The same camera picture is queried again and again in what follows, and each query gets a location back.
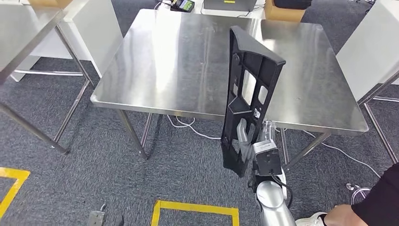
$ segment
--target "black cable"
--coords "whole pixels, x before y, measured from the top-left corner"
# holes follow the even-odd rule
[[[273,173],[271,173],[270,174],[271,175],[271,177],[273,178],[273,180],[277,183],[277,184],[279,184],[279,185],[281,185],[281,186],[284,186],[284,187],[286,187],[287,188],[287,190],[289,190],[289,196],[290,196],[290,198],[289,198],[289,203],[288,203],[288,209],[291,207],[291,204],[292,204],[292,200],[294,199],[294,193],[292,192],[292,189],[288,186],[288,185],[286,185],[286,184],[284,184],[283,182],[281,182],[281,180],[279,180]]]
[[[254,10],[256,10],[256,9],[259,9],[259,8],[263,8],[263,7],[264,7],[264,5],[265,5],[265,4],[263,4],[263,5],[255,5],[255,6],[258,6],[258,7],[254,8],[254,9],[253,9],[253,10],[251,10],[251,11],[248,11],[248,12],[247,12],[247,14],[245,14],[245,15],[244,15],[244,14],[242,14],[242,15],[239,15],[239,16],[236,16],[236,17],[240,17],[240,16],[248,16],[248,14],[249,14],[249,13],[251,13],[251,12],[253,12]]]
[[[165,3],[165,2],[162,2],[162,0],[155,0],[155,1],[157,1],[157,2],[160,2],[161,4],[165,4],[165,5],[168,5],[168,6],[172,7],[172,5],[171,5],[171,4],[169,4],[169,3]]]

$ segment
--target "silver robot arm segment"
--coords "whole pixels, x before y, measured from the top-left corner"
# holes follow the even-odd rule
[[[254,164],[259,164],[257,158],[264,160],[276,161],[271,159],[270,152],[276,151],[277,147],[274,143],[275,125],[271,121],[264,121],[261,133],[259,134],[259,142],[251,145],[248,135],[245,132],[247,122],[241,119],[237,126],[237,137],[242,151],[242,158],[254,160]],[[289,211],[285,199],[287,198],[287,190],[277,184],[272,177],[262,175],[258,170],[253,171],[256,181],[262,180],[256,185],[256,199],[261,206],[261,221],[262,226],[296,226],[294,217]],[[276,175],[283,183],[285,183],[284,172],[281,171],[280,175]]]

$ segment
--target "black bag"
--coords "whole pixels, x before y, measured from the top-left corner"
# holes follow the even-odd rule
[[[307,9],[311,0],[274,0],[274,5],[279,8]]]

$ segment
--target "cardboard box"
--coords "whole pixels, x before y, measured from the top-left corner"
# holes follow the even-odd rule
[[[28,0],[32,6],[49,6],[65,8],[73,0]]]
[[[305,10],[278,8],[274,5],[274,0],[266,0],[264,14],[268,20],[301,22]]]

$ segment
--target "table top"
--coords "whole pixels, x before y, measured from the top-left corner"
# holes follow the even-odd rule
[[[59,8],[0,5],[0,84],[63,16]]]
[[[142,9],[91,101],[100,107],[222,120],[233,25],[287,61],[267,119],[282,128],[342,135],[368,130],[319,24]],[[246,86],[251,84],[247,77]]]

